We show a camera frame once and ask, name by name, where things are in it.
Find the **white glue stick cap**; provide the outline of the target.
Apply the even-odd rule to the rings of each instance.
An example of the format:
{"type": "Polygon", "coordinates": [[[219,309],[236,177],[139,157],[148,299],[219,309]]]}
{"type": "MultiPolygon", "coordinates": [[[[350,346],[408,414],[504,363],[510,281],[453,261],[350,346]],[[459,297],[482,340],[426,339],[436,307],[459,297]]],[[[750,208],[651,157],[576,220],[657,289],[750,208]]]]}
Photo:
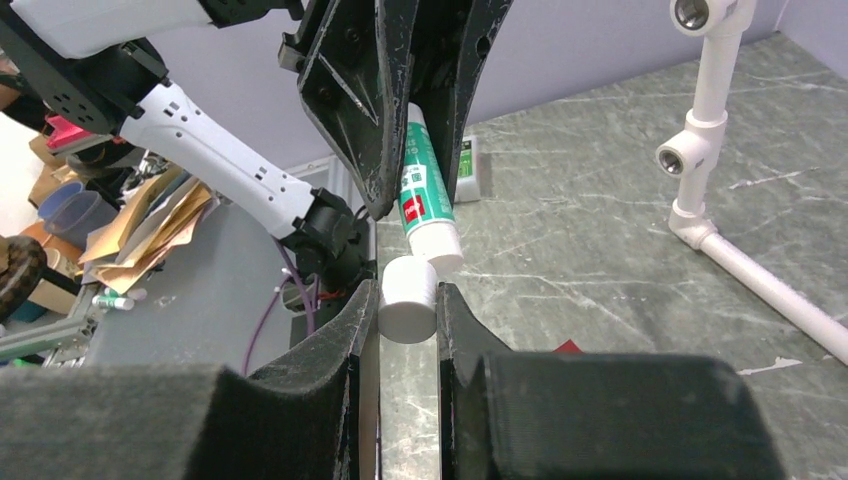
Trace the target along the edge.
{"type": "Polygon", "coordinates": [[[433,266],[418,256],[391,260],[381,277],[378,328],[399,344],[417,344],[436,331],[436,287],[433,266]]]}

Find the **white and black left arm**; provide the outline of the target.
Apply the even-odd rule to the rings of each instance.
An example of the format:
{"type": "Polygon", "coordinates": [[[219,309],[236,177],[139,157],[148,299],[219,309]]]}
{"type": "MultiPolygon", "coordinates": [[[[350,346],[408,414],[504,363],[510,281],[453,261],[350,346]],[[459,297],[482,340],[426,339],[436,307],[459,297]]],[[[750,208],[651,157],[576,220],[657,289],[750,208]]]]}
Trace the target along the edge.
{"type": "MultiPolygon", "coordinates": [[[[227,28],[274,1],[5,1],[1,46],[26,89],[84,130],[176,163],[256,219],[331,291],[374,275],[338,196],[289,176],[217,124],[168,76],[146,39],[227,28]]],[[[284,1],[284,37],[303,108],[350,172],[374,219],[400,191],[408,116],[422,110],[453,189],[460,144],[507,1],[284,1]]]]}

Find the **red paper envelope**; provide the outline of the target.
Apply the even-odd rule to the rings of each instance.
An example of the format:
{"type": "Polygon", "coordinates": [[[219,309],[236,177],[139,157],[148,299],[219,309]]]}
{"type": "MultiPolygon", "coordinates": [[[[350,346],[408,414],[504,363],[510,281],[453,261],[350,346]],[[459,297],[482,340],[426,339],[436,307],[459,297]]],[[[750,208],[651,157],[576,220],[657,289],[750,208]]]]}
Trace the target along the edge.
{"type": "Polygon", "coordinates": [[[579,354],[582,349],[571,339],[567,340],[555,349],[556,353],[579,354]]]}

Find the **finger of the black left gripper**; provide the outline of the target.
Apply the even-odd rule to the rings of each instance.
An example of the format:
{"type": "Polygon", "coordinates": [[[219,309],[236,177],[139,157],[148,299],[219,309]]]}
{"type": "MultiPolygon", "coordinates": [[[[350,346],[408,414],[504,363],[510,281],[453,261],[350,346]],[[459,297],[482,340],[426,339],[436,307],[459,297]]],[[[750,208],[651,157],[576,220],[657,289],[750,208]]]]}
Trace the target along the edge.
{"type": "Polygon", "coordinates": [[[399,187],[416,1],[308,1],[286,49],[304,54],[307,117],[349,169],[376,220],[399,187]]]}
{"type": "Polygon", "coordinates": [[[455,199],[462,141],[486,60],[512,0],[418,4],[410,102],[424,114],[448,199],[455,199]]]}

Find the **green white glue stick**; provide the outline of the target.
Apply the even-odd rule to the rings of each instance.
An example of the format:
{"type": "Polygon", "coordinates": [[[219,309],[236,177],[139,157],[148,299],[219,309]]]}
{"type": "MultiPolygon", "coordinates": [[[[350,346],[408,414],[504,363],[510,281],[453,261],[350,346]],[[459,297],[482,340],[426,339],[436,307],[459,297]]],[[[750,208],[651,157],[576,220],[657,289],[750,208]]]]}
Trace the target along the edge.
{"type": "Polygon", "coordinates": [[[413,255],[427,260],[440,276],[464,264],[452,203],[442,178],[423,112],[408,105],[399,215],[413,255]]]}

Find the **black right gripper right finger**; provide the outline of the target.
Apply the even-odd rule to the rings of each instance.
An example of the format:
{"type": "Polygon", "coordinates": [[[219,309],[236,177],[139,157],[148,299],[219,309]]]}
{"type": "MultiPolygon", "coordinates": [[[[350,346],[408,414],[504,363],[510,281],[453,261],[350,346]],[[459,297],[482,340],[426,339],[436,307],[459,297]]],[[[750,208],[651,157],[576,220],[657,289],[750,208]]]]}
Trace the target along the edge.
{"type": "Polygon", "coordinates": [[[517,351],[436,297],[444,479],[781,479],[744,380],[709,356],[517,351]]]}

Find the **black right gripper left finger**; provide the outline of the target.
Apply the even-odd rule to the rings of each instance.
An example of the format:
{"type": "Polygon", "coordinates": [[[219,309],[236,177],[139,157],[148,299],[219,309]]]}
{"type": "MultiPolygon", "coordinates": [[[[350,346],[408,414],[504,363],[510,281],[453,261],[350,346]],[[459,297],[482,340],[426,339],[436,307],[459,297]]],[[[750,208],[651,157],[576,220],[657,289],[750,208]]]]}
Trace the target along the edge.
{"type": "Polygon", "coordinates": [[[222,365],[5,368],[5,479],[372,479],[380,300],[347,305],[278,359],[222,365]]]}

